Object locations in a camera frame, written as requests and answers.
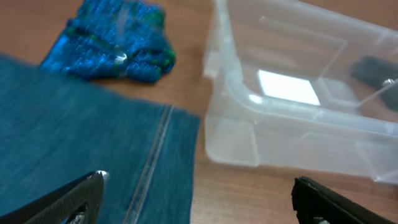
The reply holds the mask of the blue denim jeans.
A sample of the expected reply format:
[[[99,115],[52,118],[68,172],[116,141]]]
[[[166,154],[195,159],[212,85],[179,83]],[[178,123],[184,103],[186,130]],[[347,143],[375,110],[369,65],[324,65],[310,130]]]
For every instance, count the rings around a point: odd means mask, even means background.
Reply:
[[[189,223],[200,120],[1,57],[1,214],[96,170],[98,223]]]

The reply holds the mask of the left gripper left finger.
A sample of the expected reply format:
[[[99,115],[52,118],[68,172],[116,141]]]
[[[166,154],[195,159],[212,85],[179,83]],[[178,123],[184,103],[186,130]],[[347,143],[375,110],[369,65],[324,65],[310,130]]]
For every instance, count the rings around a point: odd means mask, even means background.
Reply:
[[[109,173],[106,171],[91,171],[43,197],[1,216],[1,223],[95,223],[108,179]]]

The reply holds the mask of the blue green sparkly cloth bundle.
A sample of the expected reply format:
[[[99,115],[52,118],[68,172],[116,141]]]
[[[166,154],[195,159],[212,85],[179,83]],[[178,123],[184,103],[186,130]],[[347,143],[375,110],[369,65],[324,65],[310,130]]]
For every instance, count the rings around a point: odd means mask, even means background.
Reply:
[[[165,34],[165,11],[146,1],[83,1],[67,20],[40,68],[84,80],[128,78],[155,83],[176,53]]]

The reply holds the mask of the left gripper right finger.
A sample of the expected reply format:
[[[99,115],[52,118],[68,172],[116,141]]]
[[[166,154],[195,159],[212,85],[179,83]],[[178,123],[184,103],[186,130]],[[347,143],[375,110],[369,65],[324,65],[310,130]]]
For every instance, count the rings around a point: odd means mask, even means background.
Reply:
[[[297,177],[292,206],[300,224],[394,224],[308,177]]]

